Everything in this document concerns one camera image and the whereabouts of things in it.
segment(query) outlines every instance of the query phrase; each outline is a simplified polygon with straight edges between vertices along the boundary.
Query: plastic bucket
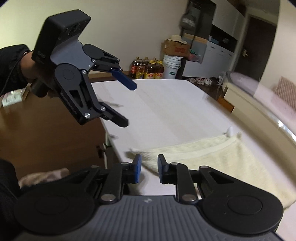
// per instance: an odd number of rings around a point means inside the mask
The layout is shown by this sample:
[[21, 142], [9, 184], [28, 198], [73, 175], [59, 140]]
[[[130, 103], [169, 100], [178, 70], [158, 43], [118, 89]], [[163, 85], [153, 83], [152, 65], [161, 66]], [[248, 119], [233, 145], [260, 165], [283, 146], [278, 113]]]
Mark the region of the plastic bucket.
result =
[[163, 58], [163, 78], [173, 80], [176, 78], [176, 74], [178, 69], [181, 67], [181, 59], [183, 57], [177, 57], [177, 56], [168, 56], [165, 55]]

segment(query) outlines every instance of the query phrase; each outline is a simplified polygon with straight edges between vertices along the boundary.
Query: hat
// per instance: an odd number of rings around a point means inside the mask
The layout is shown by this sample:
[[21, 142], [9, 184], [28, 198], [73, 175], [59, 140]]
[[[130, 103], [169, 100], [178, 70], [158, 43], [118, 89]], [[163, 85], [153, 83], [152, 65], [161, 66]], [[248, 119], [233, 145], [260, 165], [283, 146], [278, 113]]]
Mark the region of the hat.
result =
[[168, 40], [172, 40], [172, 41], [175, 41], [175, 42], [180, 42], [180, 43], [182, 43], [182, 44], [187, 44], [186, 41], [182, 40], [182, 38], [181, 38], [180, 35], [172, 35], [172, 36], [170, 37], [170, 39], [168, 39]]

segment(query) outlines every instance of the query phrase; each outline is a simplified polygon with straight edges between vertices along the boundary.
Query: gray ribbed surface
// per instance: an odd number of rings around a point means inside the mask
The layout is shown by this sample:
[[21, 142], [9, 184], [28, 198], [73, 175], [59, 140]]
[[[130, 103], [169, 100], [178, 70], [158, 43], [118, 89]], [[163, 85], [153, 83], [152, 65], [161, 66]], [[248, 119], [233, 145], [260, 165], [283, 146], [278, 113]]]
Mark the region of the gray ribbed surface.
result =
[[85, 226], [68, 234], [21, 234], [15, 241], [279, 241], [274, 234], [234, 237], [211, 227], [191, 205], [174, 196], [124, 196], [101, 206]]

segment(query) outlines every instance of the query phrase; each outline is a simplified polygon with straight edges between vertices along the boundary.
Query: yellow towel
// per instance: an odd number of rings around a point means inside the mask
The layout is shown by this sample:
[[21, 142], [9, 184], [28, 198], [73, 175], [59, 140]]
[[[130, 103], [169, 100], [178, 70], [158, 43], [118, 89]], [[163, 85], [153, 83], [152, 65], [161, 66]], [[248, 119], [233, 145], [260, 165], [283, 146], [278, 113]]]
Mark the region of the yellow towel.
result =
[[227, 175], [263, 189], [275, 195], [284, 209], [296, 201], [296, 192], [276, 183], [265, 167], [240, 140], [240, 133], [201, 139], [195, 142], [149, 150], [137, 150], [142, 154], [143, 166], [157, 174], [157, 155], [163, 154], [168, 163], [178, 162], [189, 169], [198, 170], [207, 165]]

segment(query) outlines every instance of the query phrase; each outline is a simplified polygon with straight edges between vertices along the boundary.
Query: white table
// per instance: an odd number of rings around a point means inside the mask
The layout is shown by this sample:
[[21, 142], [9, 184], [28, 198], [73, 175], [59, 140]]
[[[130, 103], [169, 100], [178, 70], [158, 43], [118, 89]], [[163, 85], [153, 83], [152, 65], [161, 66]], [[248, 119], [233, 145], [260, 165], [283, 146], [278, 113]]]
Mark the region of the white table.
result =
[[[269, 155], [245, 131], [230, 113], [201, 89], [186, 80], [138, 80], [137, 89], [130, 91], [118, 81], [98, 82], [92, 86], [98, 98], [129, 119], [129, 126], [121, 128], [111, 121], [102, 120], [106, 133], [119, 161], [131, 148], [181, 144], [196, 139], [222, 135], [232, 126], [235, 133], [243, 131], [242, 140], [261, 160], [271, 174], [285, 185], [293, 185]], [[162, 185], [159, 178], [142, 167], [140, 183], [135, 190], [140, 195], [175, 194], [175, 186]], [[284, 213], [277, 233], [286, 241], [296, 240], [296, 205]]]

